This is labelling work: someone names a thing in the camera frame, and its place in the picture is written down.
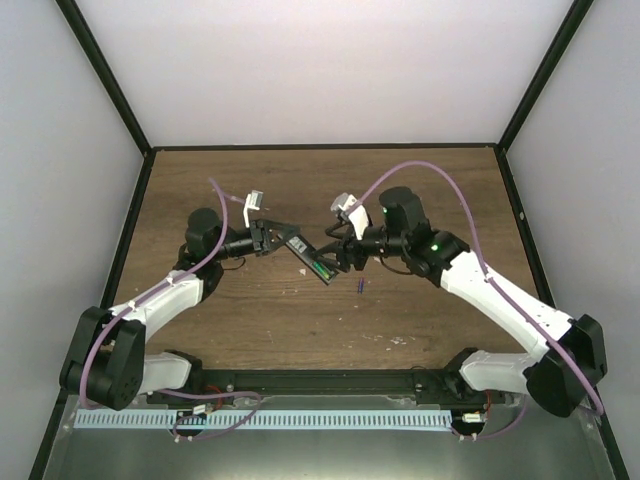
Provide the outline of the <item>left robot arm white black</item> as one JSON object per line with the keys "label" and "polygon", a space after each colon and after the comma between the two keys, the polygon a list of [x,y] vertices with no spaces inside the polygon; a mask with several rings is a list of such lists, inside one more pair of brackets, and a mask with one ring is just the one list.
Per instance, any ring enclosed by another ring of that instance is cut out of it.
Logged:
{"label": "left robot arm white black", "polygon": [[215,291],[224,275],[222,261],[268,255],[299,231],[265,219],[234,230],[210,208],[193,211],[178,260],[164,279],[126,303],[81,314],[59,374],[61,388],[116,411],[140,394],[161,390],[181,403],[196,402],[205,382],[195,372],[197,359],[175,351],[149,355],[147,342]]}

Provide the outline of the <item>black remote control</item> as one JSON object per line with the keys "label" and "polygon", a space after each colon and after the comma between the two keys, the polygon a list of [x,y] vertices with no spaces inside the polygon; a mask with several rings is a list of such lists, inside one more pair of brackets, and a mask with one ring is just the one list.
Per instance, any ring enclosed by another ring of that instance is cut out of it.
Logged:
{"label": "black remote control", "polygon": [[[319,262],[314,258],[316,249],[302,235],[296,235],[290,238],[286,242],[286,246],[305,265],[307,270],[312,272],[318,279],[322,281],[322,279],[316,274],[312,266],[314,261]],[[324,266],[334,274],[334,277],[332,279],[333,281],[338,276],[338,272],[327,267],[326,265]],[[330,283],[325,283],[323,281],[322,282],[325,285],[329,285],[332,283],[332,281]]]}

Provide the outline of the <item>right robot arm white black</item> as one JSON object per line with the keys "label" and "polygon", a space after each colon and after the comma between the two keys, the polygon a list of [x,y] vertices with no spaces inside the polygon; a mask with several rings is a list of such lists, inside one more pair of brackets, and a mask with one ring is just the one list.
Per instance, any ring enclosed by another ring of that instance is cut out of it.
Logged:
{"label": "right robot arm white black", "polygon": [[331,206],[338,221],[326,230],[333,241],[318,261],[347,272],[371,257],[397,257],[410,274],[466,301],[523,347],[521,354],[463,351],[444,378],[451,400],[465,403],[483,390],[519,393],[552,415],[570,416],[607,373],[600,323],[587,314],[572,318],[482,263],[459,237],[430,225],[409,188],[387,189],[379,202],[384,223],[375,226],[354,195],[339,195]]}

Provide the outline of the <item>green AAA battery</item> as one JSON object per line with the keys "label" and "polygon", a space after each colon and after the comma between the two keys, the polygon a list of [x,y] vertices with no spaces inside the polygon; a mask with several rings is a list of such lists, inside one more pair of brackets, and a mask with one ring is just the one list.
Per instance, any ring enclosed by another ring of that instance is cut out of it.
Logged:
{"label": "green AAA battery", "polygon": [[323,282],[330,283],[332,281],[334,274],[330,270],[328,270],[323,264],[317,261],[314,261],[312,266],[316,274],[322,279]]}

